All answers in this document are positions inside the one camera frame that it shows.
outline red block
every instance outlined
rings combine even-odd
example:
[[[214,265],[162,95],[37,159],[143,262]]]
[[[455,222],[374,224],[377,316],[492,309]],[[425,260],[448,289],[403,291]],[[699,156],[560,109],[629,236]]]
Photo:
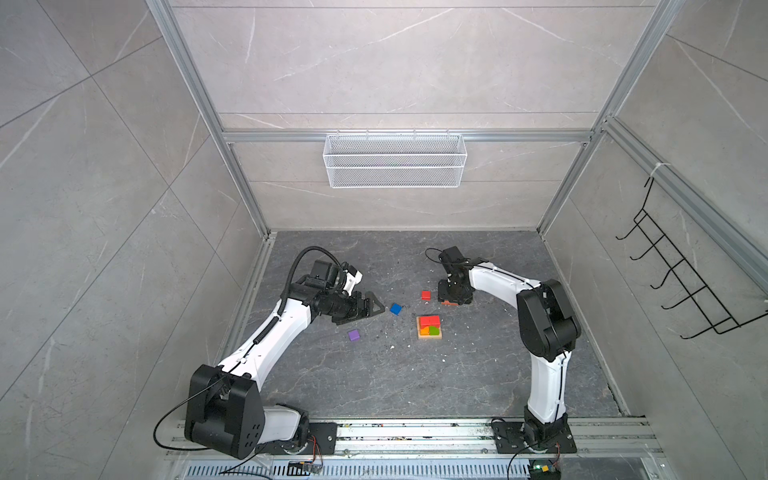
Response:
[[[424,328],[425,326],[436,326],[440,327],[440,317],[437,315],[432,316],[420,316],[419,317],[419,326]]]

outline wire mesh basket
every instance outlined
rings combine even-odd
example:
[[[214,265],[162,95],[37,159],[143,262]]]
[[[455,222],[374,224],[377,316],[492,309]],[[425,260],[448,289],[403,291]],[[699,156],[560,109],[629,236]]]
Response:
[[[460,134],[334,134],[323,160],[332,188],[458,187],[467,149]]]

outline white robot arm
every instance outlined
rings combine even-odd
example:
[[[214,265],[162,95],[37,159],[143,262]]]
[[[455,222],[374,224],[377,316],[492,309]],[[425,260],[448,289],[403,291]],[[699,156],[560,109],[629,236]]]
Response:
[[[563,286],[557,280],[542,283],[515,275],[483,259],[464,258],[457,247],[440,250],[439,259],[449,277],[439,283],[439,301],[471,303],[472,293],[481,290],[518,310],[520,336],[531,353],[525,439],[531,447],[546,448],[547,441],[567,427],[565,374],[581,335]]]
[[[309,275],[293,282],[299,261],[318,250],[333,263],[317,260]],[[318,315],[337,325],[378,315],[384,306],[372,293],[353,292],[362,273],[327,250],[307,247],[293,261],[272,313],[232,355],[216,366],[201,365],[190,381],[184,436],[192,442],[245,458],[257,444],[280,441],[287,451],[306,444],[309,417],[289,406],[263,406],[259,391],[277,360]]]

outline black wire rack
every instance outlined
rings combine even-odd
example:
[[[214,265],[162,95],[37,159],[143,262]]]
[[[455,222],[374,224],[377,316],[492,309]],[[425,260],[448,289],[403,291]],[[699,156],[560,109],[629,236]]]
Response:
[[[659,227],[659,224],[656,223],[656,220],[654,220],[654,218],[648,213],[648,211],[645,210],[645,205],[647,204],[648,196],[650,195],[650,189],[653,187],[653,185],[654,185],[654,179],[652,177],[648,178],[648,180],[646,180],[645,185],[644,185],[644,187],[647,187],[648,190],[645,193],[645,200],[643,201],[643,206],[640,208],[640,211],[637,212],[637,215],[635,215],[634,218],[632,219],[632,221],[634,223],[634,227],[632,227],[632,229],[629,230],[629,232],[627,232],[627,234],[624,235],[623,237],[616,237],[616,240],[624,240],[627,237],[629,237],[632,232],[634,232],[635,230],[639,230],[645,236],[645,238],[648,240],[648,242],[650,242],[650,247],[648,247],[648,249],[645,250],[643,252],[643,254],[640,255],[639,257],[637,257],[637,258],[630,257],[630,259],[631,260],[639,260],[639,259],[645,257],[648,254],[648,252],[651,252],[652,250],[655,250],[656,253],[659,254],[659,257],[661,257],[661,259],[664,261],[664,263],[667,264],[667,268],[668,268],[667,273],[664,275],[664,278],[661,280],[661,283],[659,283],[658,285],[651,285],[650,287],[652,289],[654,289],[654,290],[659,290],[662,286],[664,286],[664,283],[667,282],[667,279],[669,278],[669,276],[673,275],[677,279],[677,282],[680,283],[680,285],[683,287],[683,290],[685,290],[685,293],[686,293],[686,296],[683,297],[682,300],[680,300],[677,303],[675,303],[673,306],[663,306],[662,305],[661,308],[663,308],[664,310],[672,310],[674,307],[679,306],[681,303],[685,302],[686,300],[691,300],[692,302],[694,302],[694,305],[696,305],[698,310],[704,316],[704,319],[707,320],[707,323],[709,323],[709,326],[707,328],[701,330],[700,332],[694,333],[691,336],[680,335],[680,338],[682,338],[682,339],[693,339],[693,338],[696,338],[697,336],[701,335],[702,333],[709,332],[710,330],[713,330],[718,335],[722,335],[724,333],[730,332],[733,329],[741,328],[742,326],[745,326],[748,323],[752,323],[755,320],[758,320],[758,319],[761,319],[761,318],[763,318],[765,316],[768,316],[768,310],[766,310],[766,312],[763,315],[756,316],[756,317],[754,317],[752,319],[749,319],[749,320],[747,320],[745,322],[740,322],[740,321],[736,320],[736,318],[733,317],[731,312],[726,308],[725,305],[723,305],[723,302],[720,301],[720,298],[718,298],[717,295],[715,294],[715,292],[712,291],[710,286],[707,285],[707,282],[704,281],[704,279],[696,271],[694,266],[691,265],[691,263],[683,255],[683,253],[680,252],[680,249],[677,248],[677,245],[674,244],[672,239],[669,238],[667,236],[667,234],[661,229],[661,227]],[[650,221],[658,229],[658,231],[661,233],[661,236],[658,237],[656,240],[652,240],[650,235],[648,234],[648,232],[641,225],[641,223],[644,220]],[[667,242],[680,255],[681,260],[679,260],[679,261],[677,261],[675,263],[672,263],[672,260],[667,258],[667,256],[665,256],[664,253],[662,253],[662,251],[659,249],[659,247],[658,247],[659,242],[661,242],[665,238],[667,239]],[[678,268],[678,267],[681,267],[683,265],[687,266],[688,268],[690,268],[690,270],[694,273],[696,278],[698,278],[699,281],[701,282],[701,284],[702,284],[701,287],[699,287],[699,288],[697,288],[695,290],[692,290],[691,288],[689,288],[688,285],[686,285],[686,283],[683,281],[683,279],[680,278],[680,275],[678,275],[678,273],[677,273],[677,271],[675,271],[675,269]],[[697,295],[698,293],[704,293],[704,294],[711,295],[717,301],[717,303],[720,304],[720,307],[725,312],[725,316],[726,317],[724,319],[722,319],[722,320],[714,322],[704,312],[704,309],[701,307],[701,305],[697,301],[695,295]],[[728,325],[724,325],[726,322],[729,322],[729,321],[732,321],[732,323],[729,323]]]

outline gray tile wall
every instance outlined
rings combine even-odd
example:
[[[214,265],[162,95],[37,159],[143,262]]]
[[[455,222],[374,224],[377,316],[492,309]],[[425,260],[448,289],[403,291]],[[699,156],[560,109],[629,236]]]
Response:
[[[651,420],[678,477],[764,478],[768,319],[680,338],[706,320],[691,301],[661,309],[684,298],[682,286],[672,277],[652,289],[667,272],[663,260],[656,253],[630,259],[650,246],[638,230],[616,238],[634,225],[646,179],[620,147],[604,142],[545,241],[629,413]],[[765,294],[660,187],[647,210],[736,318],[765,311]],[[671,252],[666,244],[662,250]],[[724,318],[707,294],[697,299],[713,318]]]
[[[689,0],[619,117],[768,250],[768,2]]]
[[[689,0],[619,118],[709,201],[768,247],[768,4]],[[668,279],[632,226],[647,175],[601,145],[546,236],[629,410],[647,415],[682,478],[768,475],[768,319],[723,335]],[[654,187],[649,211],[739,320],[765,313],[766,294]],[[690,271],[680,272],[691,278]],[[696,281],[688,283],[696,288]],[[726,316],[697,295],[714,319]]]
[[[549,205],[578,143],[475,142],[458,188],[332,189],[322,143],[236,144],[273,229],[525,229]]]
[[[175,5],[225,127],[591,127],[654,2]]]
[[[260,240],[143,1],[0,18],[0,478],[149,478]]]
[[[591,128],[655,5],[172,3],[230,129]],[[341,191],[328,186],[321,145],[237,145],[274,229],[533,229],[578,146],[468,150],[459,189]]]

